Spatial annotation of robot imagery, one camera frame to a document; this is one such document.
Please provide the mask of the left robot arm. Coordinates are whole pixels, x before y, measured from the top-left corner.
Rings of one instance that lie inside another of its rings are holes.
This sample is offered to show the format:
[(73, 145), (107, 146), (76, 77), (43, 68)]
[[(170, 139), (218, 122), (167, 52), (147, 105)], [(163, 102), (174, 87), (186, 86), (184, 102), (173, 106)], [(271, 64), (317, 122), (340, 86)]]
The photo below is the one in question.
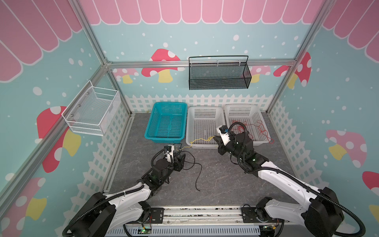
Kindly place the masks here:
[(93, 194), (62, 232), (63, 237), (104, 237), (107, 232), (129, 222), (148, 221), (147, 200), (157, 194), (171, 174), (184, 168), (186, 155), (165, 146), (151, 160), (151, 168), (137, 184), (111, 195)]

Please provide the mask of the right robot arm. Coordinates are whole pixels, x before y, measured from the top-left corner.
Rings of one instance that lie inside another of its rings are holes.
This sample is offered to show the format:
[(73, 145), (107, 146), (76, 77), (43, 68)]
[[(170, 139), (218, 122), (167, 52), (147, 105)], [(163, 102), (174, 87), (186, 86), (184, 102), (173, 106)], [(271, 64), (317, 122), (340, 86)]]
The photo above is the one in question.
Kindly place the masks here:
[(263, 198), (256, 205), (260, 221), (272, 218), (296, 223), (306, 227), (315, 237), (365, 235), (364, 223), (339, 203), (333, 190), (307, 184), (255, 152), (253, 140), (243, 123), (237, 121), (230, 126), (220, 125), (216, 130), (218, 134), (213, 139), (218, 144), (220, 155), (229, 153), (236, 157), (237, 164), (246, 174), (273, 184), (297, 202), (292, 204), (271, 197)]

